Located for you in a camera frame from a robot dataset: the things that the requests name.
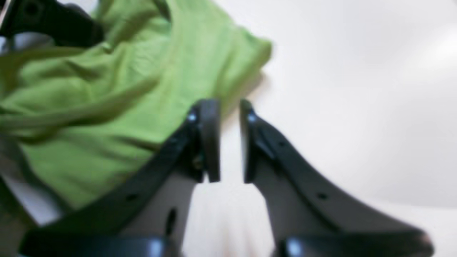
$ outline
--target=green fabric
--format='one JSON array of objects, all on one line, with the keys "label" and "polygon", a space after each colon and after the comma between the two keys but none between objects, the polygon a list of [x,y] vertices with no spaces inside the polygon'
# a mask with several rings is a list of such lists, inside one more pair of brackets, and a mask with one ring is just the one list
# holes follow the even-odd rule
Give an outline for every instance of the green fabric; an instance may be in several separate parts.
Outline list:
[{"label": "green fabric", "polygon": [[0,131],[75,209],[138,170],[196,100],[236,101],[271,52],[210,0],[103,0],[94,17],[96,47],[0,57]]}]

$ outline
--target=black plastic piece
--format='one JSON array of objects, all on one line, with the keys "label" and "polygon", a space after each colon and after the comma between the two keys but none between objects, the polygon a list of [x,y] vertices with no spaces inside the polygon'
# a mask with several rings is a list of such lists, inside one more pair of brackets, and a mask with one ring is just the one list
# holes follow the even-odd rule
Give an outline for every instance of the black plastic piece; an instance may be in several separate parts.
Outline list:
[{"label": "black plastic piece", "polygon": [[266,199],[279,257],[429,257],[428,235],[349,196],[241,102],[245,182]]},{"label": "black plastic piece", "polygon": [[91,47],[103,41],[103,28],[76,5],[56,0],[8,0],[0,36],[38,32],[64,46]]},{"label": "black plastic piece", "polygon": [[194,186],[219,178],[219,105],[202,100],[134,176],[88,207],[30,231],[28,257],[180,256]]}]

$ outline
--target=white surface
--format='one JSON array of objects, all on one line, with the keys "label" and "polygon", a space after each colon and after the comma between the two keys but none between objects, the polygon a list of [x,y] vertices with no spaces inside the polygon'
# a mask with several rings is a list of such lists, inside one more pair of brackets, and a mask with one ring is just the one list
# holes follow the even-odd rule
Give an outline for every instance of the white surface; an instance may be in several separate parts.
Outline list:
[{"label": "white surface", "polygon": [[[95,0],[75,1],[85,8]],[[457,5],[453,0],[218,0],[275,43],[250,96],[325,176],[457,256]],[[265,203],[242,183],[237,114],[219,184],[197,187],[188,257],[266,257]]]},{"label": "white surface", "polygon": [[61,217],[61,210],[49,195],[32,187],[23,179],[5,173],[1,173],[0,176],[37,224],[46,225]]}]

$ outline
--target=green cloth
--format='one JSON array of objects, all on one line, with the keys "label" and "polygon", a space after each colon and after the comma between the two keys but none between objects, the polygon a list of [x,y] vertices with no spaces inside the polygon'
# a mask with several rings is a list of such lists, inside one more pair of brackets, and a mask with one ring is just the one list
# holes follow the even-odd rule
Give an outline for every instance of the green cloth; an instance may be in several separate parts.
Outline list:
[{"label": "green cloth", "polygon": [[195,101],[236,101],[271,53],[210,0],[103,0],[94,17],[96,47],[0,57],[0,131],[74,209],[137,171]]}]

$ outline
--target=hole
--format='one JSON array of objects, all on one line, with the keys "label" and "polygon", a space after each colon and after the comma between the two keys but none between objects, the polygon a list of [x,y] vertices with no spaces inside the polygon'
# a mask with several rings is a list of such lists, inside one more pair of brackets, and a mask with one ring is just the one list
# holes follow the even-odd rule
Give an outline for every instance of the hole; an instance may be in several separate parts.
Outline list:
[{"label": "hole", "polygon": [[39,8],[36,3],[28,3],[26,5],[25,11],[30,16],[35,16],[38,14]]},{"label": "hole", "polygon": [[171,234],[173,234],[173,231],[175,230],[175,226],[176,226],[177,216],[178,216],[178,211],[176,210],[176,208],[173,208],[168,213],[167,223],[166,223],[166,227],[165,227],[165,234],[167,236],[170,236]]},{"label": "hole", "polygon": [[194,160],[192,160],[194,168],[198,171],[203,170],[203,156],[197,155]]},{"label": "hole", "polygon": [[133,200],[136,200],[138,197],[139,197],[139,195],[138,195],[137,193],[133,193],[133,194],[128,195],[128,196],[125,198],[125,200],[126,200],[127,202],[131,202],[131,201],[133,201]]},{"label": "hole", "polygon": [[327,196],[326,194],[324,193],[318,193],[317,194],[317,197],[321,200],[327,200],[329,198],[329,196]]}]

